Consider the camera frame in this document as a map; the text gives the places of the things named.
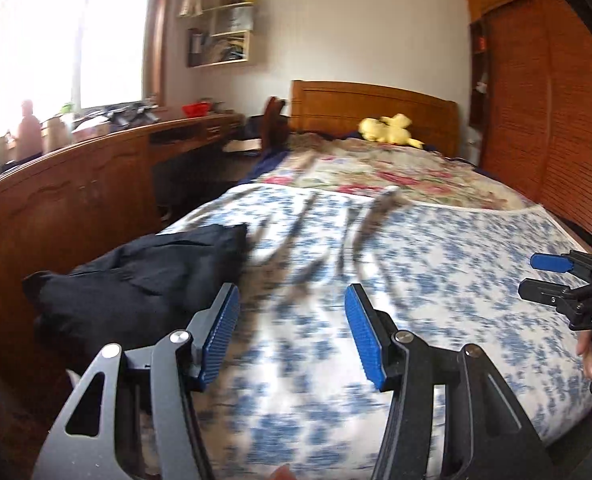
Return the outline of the person's right hand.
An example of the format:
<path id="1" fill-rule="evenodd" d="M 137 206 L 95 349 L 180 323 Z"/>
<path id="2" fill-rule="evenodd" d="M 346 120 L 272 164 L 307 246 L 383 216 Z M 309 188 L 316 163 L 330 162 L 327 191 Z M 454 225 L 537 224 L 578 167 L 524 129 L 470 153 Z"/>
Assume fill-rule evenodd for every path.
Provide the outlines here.
<path id="1" fill-rule="evenodd" d="M 585 377 L 592 382 L 592 330 L 582 330 L 578 333 L 576 354 L 582 358 Z"/>

